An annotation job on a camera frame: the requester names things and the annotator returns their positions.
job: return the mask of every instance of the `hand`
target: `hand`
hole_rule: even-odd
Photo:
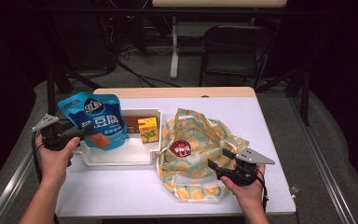
[[[42,183],[49,184],[51,187],[60,188],[66,178],[66,167],[68,160],[74,156],[73,150],[80,142],[80,138],[71,139],[64,149],[52,151],[45,148],[42,144],[42,136],[36,138],[36,145],[39,148],[40,163],[42,168]]]
[[[257,169],[264,175],[266,165],[257,165]],[[263,179],[261,174],[257,172],[258,177]],[[220,180],[237,197],[242,212],[250,219],[251,223],[269,223],[262,203],[263,186],[258,180],[243,187],[236,185],[226,176],[222,176]]]

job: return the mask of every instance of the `blue snack bag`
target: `blue snack bag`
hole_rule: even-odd
[[[120,147],[129,138],[120,101],[114,94],[81,92],[58,102],[58,107],[78,129],[94,125],[94,130],[85,137],[89,147],[107,151]]]

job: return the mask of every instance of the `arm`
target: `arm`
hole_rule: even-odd
[[[72,151],[79,144],[78,137],[68,142],[61,151],[51,151],[42,146],[42,137],[36,139],[42,166],[42,181],[20,223],[48,223],[54,218],[58,194],[66,178],[68,159],[73,157]]]
[[[257,168],[264,174],[266,165],[259,165]],[[269,223],[262,204],[263,187],[258,181],[255,181],[250,186],[239,187],[226,176],[222,176],[220,179],[237,197],[242,212],[250,220],[251,224]]]

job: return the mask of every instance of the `red logo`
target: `red logo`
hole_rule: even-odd
[[[171,152],[177,157],[186,157],[191,154],[191,146],[187,141],[179,140],[173,143]]]

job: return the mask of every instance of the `black chair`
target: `black chair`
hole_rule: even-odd
[[[203,36],[200,83],[204,75],[253,78],[257,88],[275,35],[260,26],[221,25]]]

